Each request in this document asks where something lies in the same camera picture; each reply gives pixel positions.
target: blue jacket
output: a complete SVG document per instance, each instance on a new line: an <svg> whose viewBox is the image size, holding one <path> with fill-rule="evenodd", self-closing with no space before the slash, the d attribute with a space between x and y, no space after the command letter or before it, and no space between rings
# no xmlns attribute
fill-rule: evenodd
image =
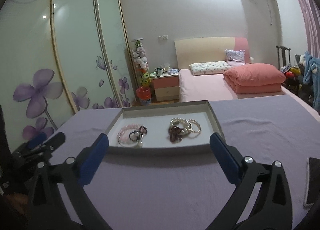
<svg viewBox="0 0 320 230"><path fill-rule="evenodd" d="M303 83L309 84L312 76L313 81L313 108L320 112L320 59L312 57L309 52L305 53L306 67L303 76Z"/></svg>

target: headboard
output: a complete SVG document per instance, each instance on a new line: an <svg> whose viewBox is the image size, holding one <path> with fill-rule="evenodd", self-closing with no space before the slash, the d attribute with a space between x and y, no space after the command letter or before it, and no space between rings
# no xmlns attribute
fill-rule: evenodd
<svg viewBox="0 0 320 230"><path fill-rule="evenodd" d="M179 69L189 69L192 63L225 60L224 50L245 50L244 60L250 61L249 45L246 38L208 37L174 41Z"/></svg>

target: lavender pillow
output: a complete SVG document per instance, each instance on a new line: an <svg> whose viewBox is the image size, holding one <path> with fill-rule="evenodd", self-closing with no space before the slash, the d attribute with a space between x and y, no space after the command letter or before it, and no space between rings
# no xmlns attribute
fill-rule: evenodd
<svg viewBox="0 0 320 230"><path fill-rule="evenodd" d="M232 51L232 50L224 50L226 53L226 61L229 65L237 67L245 64L244 61L244 53L245 51Z"/></svg>

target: drawer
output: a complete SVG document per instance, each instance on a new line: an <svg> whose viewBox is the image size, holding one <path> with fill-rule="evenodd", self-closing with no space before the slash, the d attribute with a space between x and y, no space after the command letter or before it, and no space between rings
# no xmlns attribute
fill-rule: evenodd
<svg viewBox="0 0 320 230"><path fill-rule="evenodd" d="M152 82L155 88L179 87L179 76L157 78Z"/></svg>
<svg viewBox="0 0 320 230"><path fill-rule="evenodd" d="M156 88L157 101L179 99L179 87Z"/></svg>

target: frosted glass door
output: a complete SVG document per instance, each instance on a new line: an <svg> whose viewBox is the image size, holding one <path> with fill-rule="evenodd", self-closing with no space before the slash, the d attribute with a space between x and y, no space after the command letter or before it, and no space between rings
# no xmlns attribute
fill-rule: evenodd
<svg viewBox="0 0 320 230"><path fill-rule="evenodd" d="M54 0L58 55L80 109L117 107L101 52L93 0Z"/></svg>
<svg viewBox="0 0 320 230"><path fill-rule="evenodd" d="M0 105L10 150L72 115L56 66L50 0L6 0L0 11Z"/></svg>
<svg viewBox="0 0 320 230"><path fill-rule="evenodd" d="M116 90L123 107L135 99L129 75L128 49L118 0L98 0L101 29Z"/></svg>

